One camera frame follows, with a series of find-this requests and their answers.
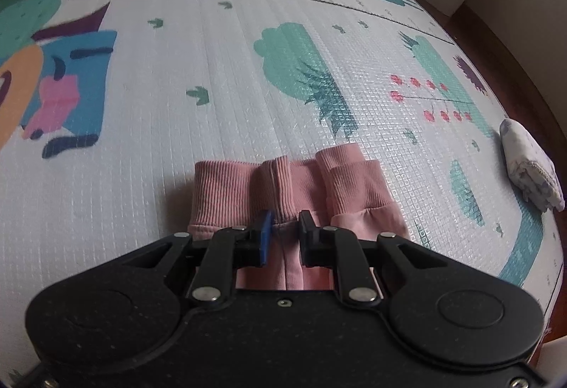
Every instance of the folded white cloth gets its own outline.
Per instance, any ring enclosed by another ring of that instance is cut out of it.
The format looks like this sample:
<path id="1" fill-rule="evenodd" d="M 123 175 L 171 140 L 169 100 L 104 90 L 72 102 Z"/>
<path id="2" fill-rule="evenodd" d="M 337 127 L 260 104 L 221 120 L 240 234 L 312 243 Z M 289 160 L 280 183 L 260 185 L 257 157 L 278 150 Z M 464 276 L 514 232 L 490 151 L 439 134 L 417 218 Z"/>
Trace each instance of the folded white cloth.
<path id="1" fill-rule="evenodd" d="M 500 137 L 508 176 L 522 190 L 524 199 L 531 200 L 542 212 L 553 207 L 563 210 L 565 201 L 555 166 L 534 137 L 512 119 L 502 121 Z"/>

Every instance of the pink garment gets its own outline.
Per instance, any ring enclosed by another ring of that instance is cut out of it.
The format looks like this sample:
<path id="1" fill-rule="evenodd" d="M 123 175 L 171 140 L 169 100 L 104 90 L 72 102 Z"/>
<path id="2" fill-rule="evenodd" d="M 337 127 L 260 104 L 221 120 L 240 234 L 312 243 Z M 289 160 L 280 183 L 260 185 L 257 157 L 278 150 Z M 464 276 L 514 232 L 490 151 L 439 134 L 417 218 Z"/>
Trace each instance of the pink garment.
<path id="1" fill-rule="evenodd" d="M 319 151 L 315 159 L 305 161 L 290 162 L 282 156 L 262 164 L 195 164 L 188 227 L 195 239 L 208 239 L 227 226 L 248 225 L 265 209 L 274 212 L 268 262 L 261 269 L 241 269 L 237 275 L 241 288 L 333 288 L 330 270 L 301 266 L 296 224 L 301 210 L 310 210 L 318 226 L 347 228 L 360 239 L 375 240 L 383 231 L 407 236 L 380 162 L 364 160 L 356 143 Z"/>

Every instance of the play mat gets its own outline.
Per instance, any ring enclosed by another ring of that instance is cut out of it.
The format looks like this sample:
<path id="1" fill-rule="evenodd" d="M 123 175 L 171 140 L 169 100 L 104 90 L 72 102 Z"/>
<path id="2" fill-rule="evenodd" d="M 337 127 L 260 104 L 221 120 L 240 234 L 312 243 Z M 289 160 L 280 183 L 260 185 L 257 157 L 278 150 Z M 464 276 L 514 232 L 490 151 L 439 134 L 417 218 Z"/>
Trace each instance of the play mat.
<path id="1" fill-rule="evenodd" d="M 195 162 L 378 159 L 411 239 L 549 318 L 555 220 L 507 178 L 505 112 L 413 0 L 0 0 L 0 377 L 47 285 L 189 221 Z"/>

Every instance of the metal rivet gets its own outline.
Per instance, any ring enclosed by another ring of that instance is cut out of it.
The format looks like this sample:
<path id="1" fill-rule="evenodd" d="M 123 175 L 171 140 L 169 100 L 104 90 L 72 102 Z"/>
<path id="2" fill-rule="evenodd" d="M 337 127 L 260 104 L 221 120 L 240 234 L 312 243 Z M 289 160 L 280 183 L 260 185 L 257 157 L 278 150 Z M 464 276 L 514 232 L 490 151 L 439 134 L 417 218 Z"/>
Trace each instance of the metal rivet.
<path id="1" fill-rule="evenodd" d="M 215 287 L 199 287 L 193 291 L 193 298 L 200 302 L 214 302 L 220 297 L 220 290 Z"/>
<path id="2" fill-rule="evenodd" d="M 350 299 L 355 302 L 373 302 L 376 300 L 378 294 L 375 290 L 369 289 L 368 287 L 355 287 L 349 292 Z"/>
<path id="3" fill-rule="evenodd" d="M 528 388 L 529 383 L 528 380 L 522 377 L 514 378 L 510 382 L 510 388 Z"/>
<path id="4" fill-rule="evenodd" d="M 278 306 L 281 306 L 282 308 L 289 308 L 291 305 L 293 305 L 293 302 L 287 298 L 278 300 Z"/>

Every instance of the wooden floor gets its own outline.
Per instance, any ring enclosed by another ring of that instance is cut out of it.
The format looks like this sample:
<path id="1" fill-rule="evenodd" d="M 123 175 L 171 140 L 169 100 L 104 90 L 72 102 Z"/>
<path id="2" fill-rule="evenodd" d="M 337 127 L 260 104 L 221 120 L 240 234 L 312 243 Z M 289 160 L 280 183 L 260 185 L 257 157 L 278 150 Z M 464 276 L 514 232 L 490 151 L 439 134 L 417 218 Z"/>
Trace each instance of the wooden floor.
<path id="1" fill-rule="evenodd" d="M 510 118 L 522 123 L 555 163 L 567 189 L 567 139 L 540 92 L 512 54 L 471 9 L 463 5 L 447 18 L 424 5 L 467 54 Z M 567 258 L 567 211 L 555 212 L 563 258 Z M 567 276 L 555 305 L 545 342 L 567 335 Z"/>

